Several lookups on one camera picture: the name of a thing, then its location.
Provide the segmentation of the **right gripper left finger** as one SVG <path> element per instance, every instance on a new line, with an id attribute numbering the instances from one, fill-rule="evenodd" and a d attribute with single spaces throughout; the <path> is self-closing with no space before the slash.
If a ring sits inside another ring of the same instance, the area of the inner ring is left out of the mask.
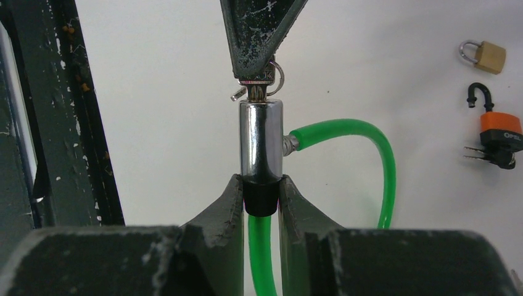
<path id="1" fill-rule="evenodd" d="M 1 270 L 2 295 L 242 295 L 242 182 L 181 226 L 35 230 Z"/>

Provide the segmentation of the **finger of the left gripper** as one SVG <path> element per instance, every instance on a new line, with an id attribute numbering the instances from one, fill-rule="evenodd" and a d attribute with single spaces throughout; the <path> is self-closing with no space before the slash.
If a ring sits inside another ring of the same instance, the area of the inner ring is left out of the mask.
<path id="1" fill-rule="evenodd" d="M 261 74 L 306 5 L 304 0 L 221 0 L 233 75 Z"/>

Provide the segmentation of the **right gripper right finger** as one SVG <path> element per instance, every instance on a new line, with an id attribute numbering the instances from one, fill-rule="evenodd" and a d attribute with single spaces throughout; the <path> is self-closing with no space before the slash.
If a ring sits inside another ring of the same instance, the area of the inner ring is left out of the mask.
<path id="1" fill-rule="evenodd" d="M 345 228 L 281 183 L 284 295 L 518 295 L 494 246 L 465 230 Z"/>

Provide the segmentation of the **green cable lock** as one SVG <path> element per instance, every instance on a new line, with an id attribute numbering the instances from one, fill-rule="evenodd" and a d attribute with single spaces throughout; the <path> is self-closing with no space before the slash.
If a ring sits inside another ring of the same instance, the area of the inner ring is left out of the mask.
<path id="1" fill-rule="evenodd" d="M 342 136 L 361 136 L 381 156 L 383 194 L 377 228 L 390 227 L 396 198 L 397 172 L 392 146 L 376 126 L 352 118 L 321 121 L 283 133 L 280 100 L 239 104 L 239 139 L 243 199 L 247 212 L 250 270 L 257 295 L 277 295 L 271 256 L 271 217 L 283 181 L 283 158 L 294 151 Z"/>

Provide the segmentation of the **orange black padlock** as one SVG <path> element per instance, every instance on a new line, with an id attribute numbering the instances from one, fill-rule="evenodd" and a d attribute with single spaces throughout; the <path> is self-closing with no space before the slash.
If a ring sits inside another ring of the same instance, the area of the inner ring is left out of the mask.
<path id="1" fill-rule="evenodd" d="M 476 91 L 484 97 L 485 112 L 480 116 L 480 143 L 488 149 L 501 149 L 508 152 L 522 151 L 522 123 L 519 117 L 505 112 L 494 111 L 492 94 L 486 85 L 474 82 L 467 88 L 466 102 L 474 108 L 477 102 Z"/>

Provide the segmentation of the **black-headed key bunch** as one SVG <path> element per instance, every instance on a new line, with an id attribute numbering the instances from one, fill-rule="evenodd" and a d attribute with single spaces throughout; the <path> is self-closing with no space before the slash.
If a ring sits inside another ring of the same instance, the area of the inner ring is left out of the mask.
<path id="1" fill-rule="evenodd" d="M 514 152 L 503 149 L 478 149 L 473 147 L 464 147 L 464 149 L 477 154 L 476 156 L 464 155 L 464 158 L 488 162 L 504 170 L 512 170 L 516 167 Z"/>

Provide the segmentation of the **small silver key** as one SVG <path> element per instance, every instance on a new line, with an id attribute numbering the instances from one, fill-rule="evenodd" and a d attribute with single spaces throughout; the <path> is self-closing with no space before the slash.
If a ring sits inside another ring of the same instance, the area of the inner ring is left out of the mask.
<path id="1" fill-rule="evenodd" d="M 276 75 L 279 75 L 279 81 L 276 88 L 270 91 L 268 88 L 275 84 Z M 271 59 L 258 76 L 249 80 L 237 79 L 237 82 L 241 88 L 230 96 L 233 102 L 243 96 L 247 96 L 247 100 L 250 102 L 264 102 L 267 97 L 273 96 L 281 90 L 285 82 L 285 74 L 282 67 Z"/>

